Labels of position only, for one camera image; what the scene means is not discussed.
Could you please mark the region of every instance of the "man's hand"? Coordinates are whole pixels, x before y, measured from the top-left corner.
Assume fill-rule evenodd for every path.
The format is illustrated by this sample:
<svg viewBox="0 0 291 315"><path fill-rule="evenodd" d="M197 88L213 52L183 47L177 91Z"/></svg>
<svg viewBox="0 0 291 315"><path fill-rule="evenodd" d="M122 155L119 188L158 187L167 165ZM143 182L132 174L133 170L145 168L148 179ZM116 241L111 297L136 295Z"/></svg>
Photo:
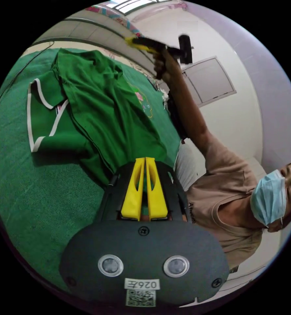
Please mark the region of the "man's hand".
<svg viewBox="0 0 291 315"><path fill-rule="evenodd" d="M173 85L175 81L182 78L183 74L180 65L167 50L163 50L162 54L154 54L153 57L154 71L157 74L162 74L162 80L169 87Z"/></svg>

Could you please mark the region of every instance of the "man's arm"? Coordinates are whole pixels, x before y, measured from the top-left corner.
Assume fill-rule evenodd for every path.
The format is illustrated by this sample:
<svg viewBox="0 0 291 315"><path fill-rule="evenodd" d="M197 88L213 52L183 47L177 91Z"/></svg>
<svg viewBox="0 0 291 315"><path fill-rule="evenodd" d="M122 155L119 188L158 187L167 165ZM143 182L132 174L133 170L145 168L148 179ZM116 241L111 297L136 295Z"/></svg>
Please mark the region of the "man's arm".
<svg viewBox="0 0 291 315"><path fill-rule="evenodd" d="M181 72L171 79L168 87L188 137L205 157L211 135Z"/></svg>

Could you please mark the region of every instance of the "yellow plastic part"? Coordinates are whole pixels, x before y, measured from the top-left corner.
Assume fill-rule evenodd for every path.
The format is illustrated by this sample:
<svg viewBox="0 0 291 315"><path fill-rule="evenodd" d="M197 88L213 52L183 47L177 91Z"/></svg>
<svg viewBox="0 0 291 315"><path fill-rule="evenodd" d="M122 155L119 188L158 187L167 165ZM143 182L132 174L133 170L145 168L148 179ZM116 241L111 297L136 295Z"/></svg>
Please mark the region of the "yellow plastic part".
<svg viewBox="0 0 291 315"><path fill-rule="evenodd" d="M140 221L144 174L145 158L136 158L124 204L121 210L121 214L124 218L137 219Z"/></svg>
<svg viewBox="0 0 291 315"><path fill-rule="evenodd" d="M139 49L139 50L146 50L149 53L158 53L156 50L149 48L148 46L134 44L133 43L134 38L136 38L136 37L126 37L125 38L125 42L127 43L128 46L130 46L132 48Z"/></svg>
<svg viewBox="0 0 291 315"><path fill-rule="evenodd" d="M148 194L149 219L160 219L167 217L167 206L161 186L155 159L152 157L145 158L146 164L146 187Z"/></svg>

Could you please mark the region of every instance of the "surgical mask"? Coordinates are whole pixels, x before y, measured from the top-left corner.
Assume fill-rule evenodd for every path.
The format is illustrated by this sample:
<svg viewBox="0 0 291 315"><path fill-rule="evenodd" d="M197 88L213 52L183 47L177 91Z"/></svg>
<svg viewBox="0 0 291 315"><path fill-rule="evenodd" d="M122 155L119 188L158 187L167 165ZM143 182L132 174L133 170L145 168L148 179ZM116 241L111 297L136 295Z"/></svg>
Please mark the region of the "surgical mask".
<svg viewBox="0 0 291 315"><path fill-rule="evenodd" d="M268 224L281 219L286 209L285 178L279 170L262 178L250 198L254 217L268 227Z"/></svg>

